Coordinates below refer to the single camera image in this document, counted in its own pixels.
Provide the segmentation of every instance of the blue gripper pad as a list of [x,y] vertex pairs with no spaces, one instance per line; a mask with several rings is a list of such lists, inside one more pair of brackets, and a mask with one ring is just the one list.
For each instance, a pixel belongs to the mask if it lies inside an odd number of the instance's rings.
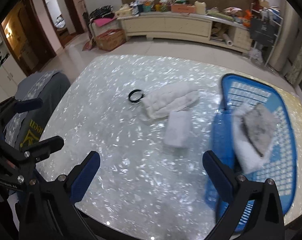
[[86,193],[97,170],[100,167],[100,155],[94,151],[91,151],[89,155],[90,154],[92,155],[91,158],[87,161],[87,163],[71,185],[70,201],[73,204],[83,199],[84,194]]
[[221,199],[224,202],[231,203],[233,201],[233,186],[217,162],[208,152],[205,152],[202,163]]

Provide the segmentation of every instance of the table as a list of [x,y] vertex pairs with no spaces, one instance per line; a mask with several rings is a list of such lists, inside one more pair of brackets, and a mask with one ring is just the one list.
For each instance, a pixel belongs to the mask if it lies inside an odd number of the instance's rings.
[[[51,181],[96,150],[101,167],[77,208],[141,239],[204,239],[215,214],[204,201],[208,176],[202,155],[210,149],[220,79],[226,73],[250,77],[173,57],[97,57],[72,84],[43,132],[41,140],[59,135],[64,147],[37,169]],[[135,88],[147,93],[181,80],[200,85],[200,100],[190,108],[190,147],[172,150],[162,142],[167,119],[148,120],[142,104],[130,103],[127,95]],[[285,216],[288,223],[302,214],[302,106],[298,98],[276,90],[288,108],[298,155],[297,192]]]

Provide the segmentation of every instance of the blue plastic basket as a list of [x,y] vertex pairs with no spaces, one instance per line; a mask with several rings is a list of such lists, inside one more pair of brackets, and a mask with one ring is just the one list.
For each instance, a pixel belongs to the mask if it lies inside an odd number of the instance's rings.
[[[222,78],[221,84],[223,100],[213,121],[212,150],[222,163],[233,169],[235,154],[232,139],[232,111],[242,103],[247,103],[252,108],[258,103],[264,104],[279,119],[274,133],[272,155],[269,163],[265,164],[260,171],[247,174],[246,177],[260,182],[272,178],[276,183],[283,215],[285,215],[295,195],[297,158],[294,133],[285,104],[272,87],[242,76],[227,74]],[[210,207],[215,208],[218,221],[228,204],[218,201],[218,193],[210,180],[206,185],[205,200]],[[248,202],[236,232],[244,229],[253,203],[254,201]]]

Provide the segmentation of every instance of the white towel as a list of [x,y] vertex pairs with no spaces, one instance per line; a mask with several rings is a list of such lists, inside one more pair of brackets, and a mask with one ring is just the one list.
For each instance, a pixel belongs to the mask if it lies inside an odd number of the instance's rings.
[[164,144],[176,147],[188,147],[188,138],[191,129],[191,112],[171,112],[164,136]]
[[152,119],[167,117],[180,111],[198,98],[198,86],[188,81],[165,85],[147,94],[141,101]]
[[244,174],[258,171],[270,159],[273,148],[273,140],[263,157],[250,143],[243,128],[243,116],[251,111],[248,104],[242,104],[232,113],[233,147]]

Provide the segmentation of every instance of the gray cloth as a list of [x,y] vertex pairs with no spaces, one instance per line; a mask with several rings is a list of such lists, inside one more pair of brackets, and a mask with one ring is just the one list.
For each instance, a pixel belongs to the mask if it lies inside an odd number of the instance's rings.
[[16,149],[21,149],[39,141],[52,113],[69,87],[70,81],[65,74],[56,73],[52,76],[38,96],[42,99],[43,106],[40,109],[28,112],[22,121],[14,146]]
[[[28,100],[37,98],[45,85],[51,80],[52,76],[58,73],[58,70],[53,70],[46,73],[36,73],[25,78],[22,84],[18,87],[20,92],[17,92],[17,99]],[[14,147],[16,138],[20,132],[21,124],[28,113],[16,114],[6,126],[5,141]]]
[[277,123],[277,118],[263,104],[257,104],[243,117],[248,139],[261,157],[269,148]]

